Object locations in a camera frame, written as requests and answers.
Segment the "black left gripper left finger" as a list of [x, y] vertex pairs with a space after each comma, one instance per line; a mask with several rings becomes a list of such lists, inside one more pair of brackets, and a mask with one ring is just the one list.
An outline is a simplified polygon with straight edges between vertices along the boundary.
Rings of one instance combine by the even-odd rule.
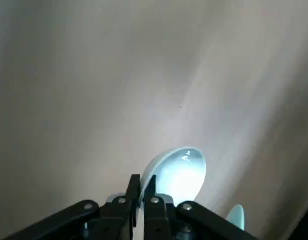
[[82, 200], [6, 238], [8, 240], [130, 240], [136, 226], [140, 175], [130, 177], [125, 193], [99, 206]]

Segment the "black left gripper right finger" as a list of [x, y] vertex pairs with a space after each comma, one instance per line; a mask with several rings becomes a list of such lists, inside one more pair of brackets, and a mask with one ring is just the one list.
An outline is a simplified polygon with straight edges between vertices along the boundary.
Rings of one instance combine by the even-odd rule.
[[194, 201], [178, 206], [156, 193], [156, 175], [144, 190], [145, 240], [252, 240], [251, 234]]

